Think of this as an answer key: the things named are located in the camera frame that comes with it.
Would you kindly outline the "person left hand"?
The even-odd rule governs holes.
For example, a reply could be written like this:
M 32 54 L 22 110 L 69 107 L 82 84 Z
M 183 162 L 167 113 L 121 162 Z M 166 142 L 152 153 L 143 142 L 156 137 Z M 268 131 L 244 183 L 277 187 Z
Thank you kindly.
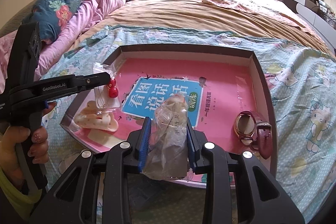
M 21 154 L 33 164 L 48 162 L 47 138 L 48 133 L 43 126 L 30 130 L 24 126 L 12 126 L 1 117 L 1 187 L 22 187 L 25 175 L 19 162 Z

